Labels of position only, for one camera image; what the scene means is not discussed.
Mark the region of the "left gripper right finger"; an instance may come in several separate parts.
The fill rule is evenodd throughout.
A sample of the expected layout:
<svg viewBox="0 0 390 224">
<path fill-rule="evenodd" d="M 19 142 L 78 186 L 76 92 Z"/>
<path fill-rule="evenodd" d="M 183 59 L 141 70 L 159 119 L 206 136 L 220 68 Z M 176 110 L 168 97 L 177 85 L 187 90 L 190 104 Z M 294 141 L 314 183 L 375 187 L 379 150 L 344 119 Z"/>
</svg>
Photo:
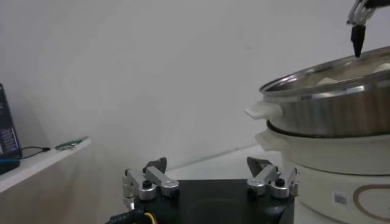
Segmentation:
<svg viewBox="0 0 390 224">
<path fill-rule="evenodd" d="M 266 159 L 247 157 L 247 165 L 252 178 L 247 179 L 247 194 L 252 198 L 267 193 L 274 198 L 285 199 L 298 196 L 298 171 L 291 169 L 290 173 L 282 173 L 280 169 Z"/>
</svg>

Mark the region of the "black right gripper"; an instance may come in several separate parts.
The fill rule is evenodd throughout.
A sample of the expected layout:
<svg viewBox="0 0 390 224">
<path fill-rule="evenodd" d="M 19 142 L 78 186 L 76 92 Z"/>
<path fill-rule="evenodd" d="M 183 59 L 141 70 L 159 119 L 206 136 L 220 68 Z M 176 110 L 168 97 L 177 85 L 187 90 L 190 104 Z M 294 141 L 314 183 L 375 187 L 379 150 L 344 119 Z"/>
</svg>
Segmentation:
<svg viewBox="0 0 390 224">
<path fill-rule="evenodd" d="M 347 16 L 347 24 L 352 26 L 350 40 L 356 58 L 359 58 L 364 44 L 366 23 L 376 8 L 390 6 L 390 0 L 356 0 Z"/>
</svg>

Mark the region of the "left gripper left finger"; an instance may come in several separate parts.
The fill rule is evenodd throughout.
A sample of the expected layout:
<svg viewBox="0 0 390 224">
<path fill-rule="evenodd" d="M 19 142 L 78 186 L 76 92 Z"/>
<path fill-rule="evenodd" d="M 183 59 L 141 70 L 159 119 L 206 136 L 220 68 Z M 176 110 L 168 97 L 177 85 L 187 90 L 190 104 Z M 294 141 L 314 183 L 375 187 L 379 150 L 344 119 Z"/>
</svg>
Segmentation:
<svg viewBox="0 0 390 224">
<path fill-rule="evenodd" d="M 123 202 L 129 209 L 135 208 L 135 201 L 149 202 L 162 197 L 176 200 L 180 196 L 178 180 L 168 177 L 166 172 L 167 158 L 149 161 L 142 171 L 126 169 L 122 176 Z"/>
</svg>

